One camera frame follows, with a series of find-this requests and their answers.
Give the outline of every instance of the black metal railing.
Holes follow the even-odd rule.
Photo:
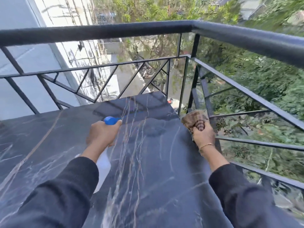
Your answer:
[[[181,34],[193,32],[195,33],[194,44],[192,48],[191,54],[180,55],[180,43],[181,43]],[[102,64],[102,65],[95,65],[95,66],[87,66],[87,67],[78,67],[78,68],[70,68],[70,69],[61,69],[61,70],[49,70],[43,72],[33,72],[33,73],[24,73],[22,68],[18,65],[17,61],[13,58],[9,50],[6,48],[7,46],[13,45],[26,45],[26,44],[39,44],[39,43],[54,43],[54,42],[65,42],[65,41],[82,41],[82,40],[89,40],[89,39],[107,39],[107,38],[123,38],[123,37],[134,37],[134,36],[147,36],[147,35],[159,35],[159,34],[172,34],[178,33],[180,34],[179,41],[177,44],[177,54],[176,56],[172,57],[161,57],[156,59],[144,59],[144,60],[135,60],[135,61],[128,61],[128,62],[120,62],[120,63],[111,63],[111,64]],[[134,77],[140,71],[145,63],[150,61],[163,61],[163,63],[159,66],[157,71],[153,74],[150,80],[147,81],[146,85],[143,89],[139,92],[142,94],[145,89],[149,85],[153,85],[159,91],[161,91],[166,97],[168,97],[168,86],[169,86],[169,77],[170,77],[170,62],[172,59],[185,59],[185,67],[184,67],[184,76],[182,80],[182,87],[181,87],[181,95],[180,95],[180,102],[178,108],[178,115],[181,113],[181,103],[182,98],[184,95],[184,87],[186,82],[186,74],[188,68],[189,60],[192,60],[196,64],[194,78],[192,82],[192,90],[190,92],[189,101],[188,101],[188,111],[191,111],[192,103],[194,103],[195,108],[200,108],[199,99],[196,92],[196,86],[199,83],[203,89],[203,95],[205,99],[205,105],[207,109],[207,114],[210,118],[211,125],[213,128],[216,128],[215,124],[216,118],[223,118],[228,116],[234,115],[252,115],[257,113],[265,113],[265,112],[273,112],[282,119],[286,120],[287,122],[291,123],[295,127],[299,128],[300,130],[304,131],[304,122],[298,120],[297,118],[293,117],[289,113],[281,110],[277,106],[273,105],[272,103],[266,101],[265,99],[261,98],[260,96],[256,95],[255,93],[251,92],[247,88],[241,86],[240,84],[236,83],[232,79],[228,78],[224,74],[218,72],[214,68],[210,67],[209,65],[203,63],[199,59],[196,58],[196,53],[198,50],[198,44],[200,37],[208,37],[212,39],[216,39],[222,42],[227,42],[232,45],[247,49],[251,52],[255,52],[264,56],[268,56],[283,62],[286,62],[290,65],[295,65],[299,68],[304,68],[304,63],[302,59],[304,57],[304,38],[289,36],[284,34],[277,34],[272,32],[266,32],[261,30],[254,30],[249,28],[242,28],[237,26],[231,25],[223,25],[223,24],[216,24],[210,22],[202,22],[202,21],[165,21],[165,22],[143,22],[143,23],[127,23],[127,24],[116,24],[116,25],[100,25],[100,26],[73,26],[73,27],[53,27],[53,28],[36,28],[36,29],[16,29],[16,30],[2,30],[0,31],[0,48],[5,54],[5,56],[9,59],[12,65],[18,71],[18,74],[14,75],[0,75],[0,79],[6,79],[7,82],[13,87],[13,89],[18,93],[18,95],[24,100],[24,102],[30,107],[30,109],[35,113],[39,113],[39,111],[34,107],[31,101],[27,98],[27,96],[22,92],[22,90],[18,87],[18,85],[13,80],[13,77],[24,77],[24,76],[37,76],[49,93],[55,104],[59,109],[62,109],[62,106],[71,107],[68,103],[62,102],[59,99],[56,99],[55,95],[51,91],[48,86],[49,81],[54,83],[67,91],[70,91],[92,103],[95,103],[98,98],[100,97],[102,91],[108,84],[109,80],[115,73],[116,69],[120,65],[125,64],[140,64],[137,68],[135,74],[129,80],[128,84],[123,88],[121,93],[119,94],[118,98],[122,96],[124,91],[130,85]],[[112,70],[110,76],[107,78],[105,84],[101,87],[97,97],[92,99],[83,93],[81,93],[81,86],[84,82],[86,76],[88,75],[90,69],[94,68],[102,68],[107,66],[115,66]],[[59,82],[57,77],[60,73],[66,71],[74,71],[74,70],[86,70],[84,77],[82,78],[80,85],[76,90],[72,89],[69,86]],[[152,81],[157,76],[159,72],[164,72],[166,74],[166,84],[165,90],[159,89]],[[213,73],[218,78],[224,80],[226,83],[230,84],[231,87],[225,90],[221,90],[217,93],[210,94],[208,92],[208,83],[206,79],[206,74],[208,72]],[[55,78],[51,78],[46,74],[56,73]],[[266,110],[257,110],[257,111],[249,111],[249,112],[238,112],[234,114],[226,114],[226,115],[214,115],[212,104],[210,101],[210,97],[223,93],[224,91],[228,91],[231,89],[237,89],[247,95],[248,97],[256,100],[262,106],[267,108]],[[290,150],[297,150],[297,151],[304,151],[304,147],[296,146],[296,145],[287,145],[287,144],[280,144],[280,143],[271,143],[271,142],[261,142],[261,141],[254,141],[249,139],[237,139],[237,138],[227,138],[227,137],[216,137],[216,147],[219,151],[221,151],[219,140],[228,140],[233,142],[241,142],[246,144],[254,144],[259,146],[268,146],[268,147],[275,147],[275,148],[282,148],[282,149],[290,149]],[[299,181],[291,180],[270,172],[262,171],[256,169],[251,166],[246,166],[241,163],[233,162],[233,164],[241,171],[249,170],[251,172],[255,172],[261,176],[262,184],[271,189],[271,179],[275,182],[281,182],[297,189],[300,189],[302,192],[304,191],[304,183]]]

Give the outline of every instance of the marble countertop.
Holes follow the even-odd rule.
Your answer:
[[[0,225],[83,152],[91,124],[106,116],[123,125],[83,227],[232,227],[208,163],[161,92],[0,122]]]

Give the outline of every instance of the spray bottle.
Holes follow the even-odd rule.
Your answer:
[[[119,120],[118,118],[113,118],[113,117],[109,116],[104,119],[104,122],[107,125],[115,125],[118,120]],[[107,177],[107,175],[109,174],[110,169],[111,169],[111,163],[110,163],[108,155],[107,155],[107,149],[108,148],[106,148],[101,153],[101,155],[98,158],[97,163],[96,163],[98,172],[99,172],[99,179],[98,179],[98,184],[96,186],[94,193],[96,193],[100,190],[105,178]]]

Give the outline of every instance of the gold bracelet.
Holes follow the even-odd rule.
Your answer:
[[[208,143],[208,144],[206,144],[206,145],[204,145],[204,146],[202,146],[201,148],[200,148],[200,151],[205,147],[205,146],[208,146],[208,145],[212,145],[212,146],[214,146],[212,143]]]

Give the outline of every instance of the black sleeve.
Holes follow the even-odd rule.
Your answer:
[[[38,185],[5,227],[82,227],[98,183],[98,168],[77,157],[53,180]]]
[[[209,183],[235,228],[302,227],[293,217],[276,207],[271,192],[250,183],[233,164],[215,170]]]

